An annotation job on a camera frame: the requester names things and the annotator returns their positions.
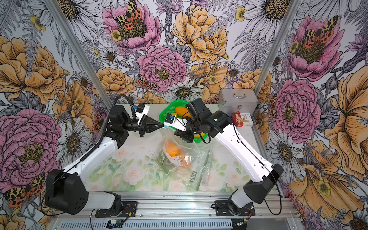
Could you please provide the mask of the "clear zip-top bag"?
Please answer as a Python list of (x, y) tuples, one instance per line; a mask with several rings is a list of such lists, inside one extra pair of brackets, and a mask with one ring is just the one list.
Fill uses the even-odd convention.
[(164, 162), (168, 164), (174, 177), (184, 177), (186, 180), (196, 176), (203, 166), (204, 153), (195, 143), (186, 143), (174, 134), (169, 127), (161, 129), (162, 152)]

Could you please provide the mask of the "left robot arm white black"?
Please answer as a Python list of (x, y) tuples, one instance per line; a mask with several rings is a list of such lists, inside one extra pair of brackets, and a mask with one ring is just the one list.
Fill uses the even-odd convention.
[(147, 115), (149, 106), (132, 106), (128, 114), (122, 105), (114, 105), (100, 130), (98, 141), (86, 153), (61, 170), (52, 170), (46, 178), (45, 196), (40, 206), (76, 215), (82, 210), (103, 210), (118, 216), (123, 205), (121, 196), (113, 192), (88, 191), (84, 183), (102, 160), (113, 154), (126, 141), (130, 132), (140, 137), (164, 127)]

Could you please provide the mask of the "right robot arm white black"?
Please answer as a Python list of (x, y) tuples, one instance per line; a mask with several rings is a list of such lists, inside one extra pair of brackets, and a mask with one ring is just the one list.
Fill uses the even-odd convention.
[(250, 180), (234, 191), (227, 201), (226, 210), (238, 216), (250, 203), (261, 204), (277, 184), (284, 169), (262, 157), (240, 134), (232, 118), (218, 110), (211, 112), (204, 102), (195, 99), (186, 105), (188, 113), (179, 119), (168, 114), (166, 123), (176, 129), (175, 135), (187, 143), (194, 141), (196, 134), (208, 134), (230, 151), (250, 176)]

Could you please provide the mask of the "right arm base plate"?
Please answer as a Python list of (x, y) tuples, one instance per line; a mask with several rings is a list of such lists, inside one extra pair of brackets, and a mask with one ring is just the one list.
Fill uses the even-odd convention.
[(243, 208), (239, 208), (228, 200), (217, 200), (211, 205), (211, 208), (215, 210), (217, 217), (244, 216), (250, 218), (255, 216), (255, 208), (252, 202), (245, 205)]

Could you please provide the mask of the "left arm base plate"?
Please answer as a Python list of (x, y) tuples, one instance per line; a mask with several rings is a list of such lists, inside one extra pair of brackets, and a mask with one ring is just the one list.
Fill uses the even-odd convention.
[(121, 201), (113, 205), (110, 209), (98, 209), (95, 213), (96, 218), (126, 218), (135, 217), (138, 202)]

